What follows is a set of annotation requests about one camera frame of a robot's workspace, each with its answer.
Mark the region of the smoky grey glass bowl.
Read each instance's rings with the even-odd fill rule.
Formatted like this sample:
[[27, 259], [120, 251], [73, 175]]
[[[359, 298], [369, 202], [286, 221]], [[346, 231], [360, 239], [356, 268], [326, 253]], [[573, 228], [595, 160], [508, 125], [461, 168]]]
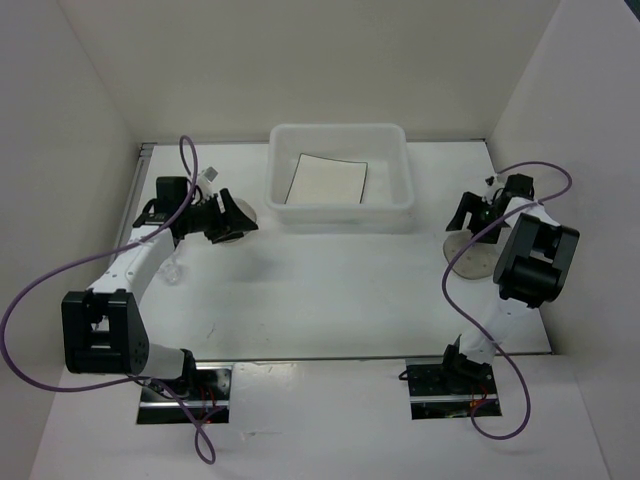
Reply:
[[[252, 220], [255, 220], [257, 222], [257, 214], [255, 212], [255, 210], [253, 209], [253, 207], [251, 205], [249, 205], [245, 200], [241, 199], [241, 198], [237, 198], [237, 197], [233, 197], [234, 200], [237, 202], [237, 204], [240, 206], [240, 208], [244, 211], [245, 214], [247, 214]], [[245, 237], [251, 233], [254, 233], [255, 231], [249, 231], [248, 234], [245, 235]]]

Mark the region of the smoky grey glass plate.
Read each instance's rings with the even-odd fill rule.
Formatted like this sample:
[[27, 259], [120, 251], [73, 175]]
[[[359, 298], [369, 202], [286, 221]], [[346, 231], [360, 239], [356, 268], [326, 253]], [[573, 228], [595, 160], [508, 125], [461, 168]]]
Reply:
[[[471, 240], [468, 230], [451, 232], [443, 243], [443, 254], [450, 263]], [[499, 258], [493, 244], [476, 243], [469, 247], [453, 266], [453, 272], [466, 280], [481, 280], [493, 276]]]

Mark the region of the clear glass cup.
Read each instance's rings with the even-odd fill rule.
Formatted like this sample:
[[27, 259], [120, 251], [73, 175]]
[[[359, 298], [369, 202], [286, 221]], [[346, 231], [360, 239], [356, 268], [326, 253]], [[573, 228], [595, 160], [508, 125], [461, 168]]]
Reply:
[[168, 286], [177, 286], [187, 278], [189, 268], [176, 257], [167, 259], [157, 272], [159, 278]]

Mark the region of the square white black-rimmed plate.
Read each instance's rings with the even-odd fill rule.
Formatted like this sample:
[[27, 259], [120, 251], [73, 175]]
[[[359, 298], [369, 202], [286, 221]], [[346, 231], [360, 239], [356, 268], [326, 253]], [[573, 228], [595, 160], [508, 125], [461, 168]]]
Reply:
[[364, 198], [368, 163], [301, 154], [286, 205], [358, 205]]

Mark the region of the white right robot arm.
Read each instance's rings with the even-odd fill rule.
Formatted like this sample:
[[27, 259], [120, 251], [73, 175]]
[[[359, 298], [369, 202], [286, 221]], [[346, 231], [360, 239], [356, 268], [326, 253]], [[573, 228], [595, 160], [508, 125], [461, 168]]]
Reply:
[[513, 174], [504, 183], [490, 177], [486, 183], [486, 195], [462, 195], [446, 230], [468, 230], [478, 247], [497, 244], [504, 228], [510, 234], [495, 261], [479, 261], [497, 287], [481, 328], [458, 336], [444, 352], [438, 381], [450, 393], [484, 380], [516, 320], [557, 299], [580, 238], [578, 230], [553, 220], [535, 200], [531, 177]]

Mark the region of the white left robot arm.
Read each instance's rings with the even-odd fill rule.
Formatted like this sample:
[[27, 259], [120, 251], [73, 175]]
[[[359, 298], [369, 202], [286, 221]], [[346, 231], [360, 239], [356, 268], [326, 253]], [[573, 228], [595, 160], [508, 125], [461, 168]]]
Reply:
[[206, 194], [185, 177], [156, 180], [156, 195], [136, 218], [126, 251], [84, 291], [62, 300], [64, 357], [74, 374], [158, 379], [176, 399], [193, 396], [199, 375], [193, 353], [152, 343], [139, 303], [162, 265], [187, 236], [229, 243], [257, 230], [255, 210], [228, 189]]

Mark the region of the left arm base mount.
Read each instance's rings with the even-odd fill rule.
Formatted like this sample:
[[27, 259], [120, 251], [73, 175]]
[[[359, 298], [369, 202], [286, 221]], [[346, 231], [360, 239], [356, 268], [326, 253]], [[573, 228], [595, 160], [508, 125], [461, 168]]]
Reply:
[[[166, 384], [199, 422], [228, 423], [233, 366], [202, 362], [196, 368], [191, 386], [180, 385], [178, 381], [166, 381]], [[138, 425], [177, 425], [189, 422], [179, 402], [164, 387], [155, 383], [142, 385], [136, 418]]]

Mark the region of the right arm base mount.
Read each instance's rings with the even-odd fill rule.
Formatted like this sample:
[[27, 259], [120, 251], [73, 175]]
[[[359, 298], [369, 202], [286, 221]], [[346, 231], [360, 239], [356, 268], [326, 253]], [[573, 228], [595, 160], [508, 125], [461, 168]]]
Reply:
[[491, 368], [473, 379], [446, 371], [436, 360], [411, 359], [398, 380], [407, 385], [412, 420], [468, 418], [474, 408], [477, 417], [502, 415]]

